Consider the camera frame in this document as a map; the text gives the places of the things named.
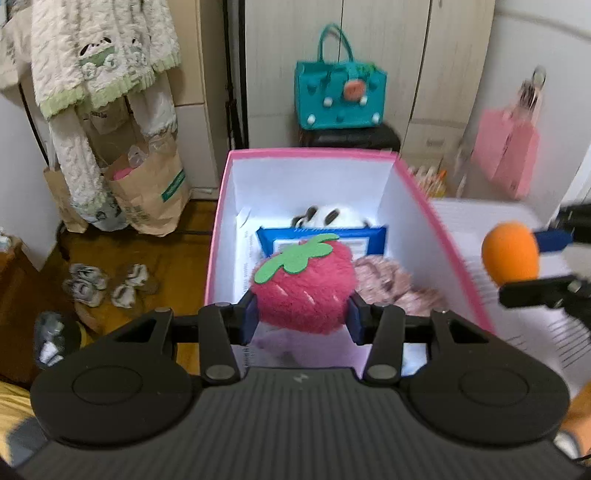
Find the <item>pink paper bag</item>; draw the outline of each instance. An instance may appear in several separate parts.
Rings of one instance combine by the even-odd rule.
[[[488,110],[480,120],[472,161],[513,199],[530,191],[540,136],[535,128],[541,92],[524,82],[519,101],[504,110]]]
[[[531,122],[513,129],[492,181],[514,199],[523,199],[530,191],[540,136]]]
[[[489,180],[492,180],[499,168],[514,126],[515,122],[506,110],[487,110],[480,119],[472,161]]]

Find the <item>wooden floor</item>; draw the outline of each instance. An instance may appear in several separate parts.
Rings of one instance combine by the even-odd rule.
[[[211,231],[215,210],[215,202],[189,202],[178,230]],[[177,315],[195,314],[203,306],[210,240],[209,236],[177,233],[157,238],[130,229],[109,233],[89,229],[83,234],[64,235],[70,262],[99,267],[111,278],[109,288],[119,283],[117,271],[122,267],[130,263],[148,265],[160,282],[160,288],[155,295],[142,297],[144,311],[170,307]],[[68,263],[54,250],[41,273],[61,283],[69,277]],[[115,307],[109,297],[105,297],[99,307],[87,310],[102,324],[104,333],[130,321],[125,310]],[[179,345],[177,361],[189,373],[198,373],[197,346]]]

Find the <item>brown paper bag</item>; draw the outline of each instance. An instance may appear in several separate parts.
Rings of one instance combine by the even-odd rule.
[[[149,235],[173,232],[189,201],[189,183],[178,151],[173,155],[150,154],[124,178],[112,180],[117,171],[127,167],[127,154],[121,155],[105,176],[130,225]]]
[[[60,170],[43,170],[43,176],[60,211],[61,219],[69,232],[84,233],[88,228],[88,222],[74,210],[70,203],[70,190],[66,184],[64,174]]]

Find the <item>orange sponge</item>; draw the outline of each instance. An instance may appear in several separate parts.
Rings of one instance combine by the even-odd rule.
[[[498,286],[535,280],[540,273],[538,243],[522,223],[500,223],[482,242],[482,263]]]

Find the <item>green felt leaf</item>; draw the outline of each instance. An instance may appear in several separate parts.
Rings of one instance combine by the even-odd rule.
[[[283,265],[283,260],[281,258],[282,255],[283,254],[272,257],[261,265],[261,268],[259,268],[255,273],[255,283],[267,283],[273,278],[273,275],[275,275],[277,270],[279,270]]]
[[[292,275],[303,272],[308,266],[310,258],[326,257],[333,251],[331,245],[322,242],[338,239],[339,236],[335,233],[321,233],[310,238],[305,244],[286,248],[276,257],[267,260],[259,268],[255,273],[255,283],[263,284],[268,282],[281,267]]]
[[[308,240],[308,242],[304,244],[304,247],[306,245],[310,245],[310,244],[318,244],[320,242],[326,242],[328,240],[338,240],[338,239],[339,239],[339,236],[336,233],[320,233],[320,234],[310,238]]]

